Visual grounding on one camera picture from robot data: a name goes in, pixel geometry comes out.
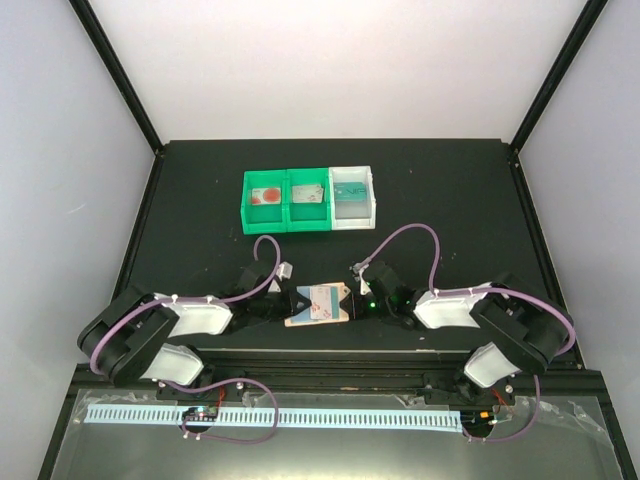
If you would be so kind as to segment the white VIP card page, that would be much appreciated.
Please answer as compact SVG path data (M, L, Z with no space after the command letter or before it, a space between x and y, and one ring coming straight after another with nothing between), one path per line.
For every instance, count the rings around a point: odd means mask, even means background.
M295 184L291 187L293 204L319 204L324 199L324 188L321 184Z
M330 285L312 286L309 289L311 301L310 318L312 320L325 321L335 319L339 313L336 301L338 288Z

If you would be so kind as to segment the red white card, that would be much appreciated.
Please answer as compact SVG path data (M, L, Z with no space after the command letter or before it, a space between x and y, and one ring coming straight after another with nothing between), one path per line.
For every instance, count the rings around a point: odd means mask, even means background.
M250 191L251 204L255 206L279 205L282 193L279 187L254 188Z

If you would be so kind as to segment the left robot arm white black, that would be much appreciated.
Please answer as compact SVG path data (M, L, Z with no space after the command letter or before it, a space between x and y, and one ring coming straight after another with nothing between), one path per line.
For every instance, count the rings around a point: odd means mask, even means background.
M115 386L155 378L179 384L193 399L205 398L214 388L213 372L204 368L195 347L172 340L219 336L254 321L279 322L308 313L309 289L291 287L291 271L286 262L270 268L255 261L226 299L153 294L129 286L81 331L77 346L91 371Z

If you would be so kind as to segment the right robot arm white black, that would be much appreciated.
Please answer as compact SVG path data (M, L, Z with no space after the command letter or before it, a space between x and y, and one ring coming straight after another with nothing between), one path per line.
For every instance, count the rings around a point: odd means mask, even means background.
M378 317L406 330L480 330L488 342L474 348L454 379L457 396L476 403L497 382L525 372L540 376L570 350L576 331L561 307L514 290L507 274L497 282L462 289L412 289L381 261L351 267L358 291L351 295L350 318Z

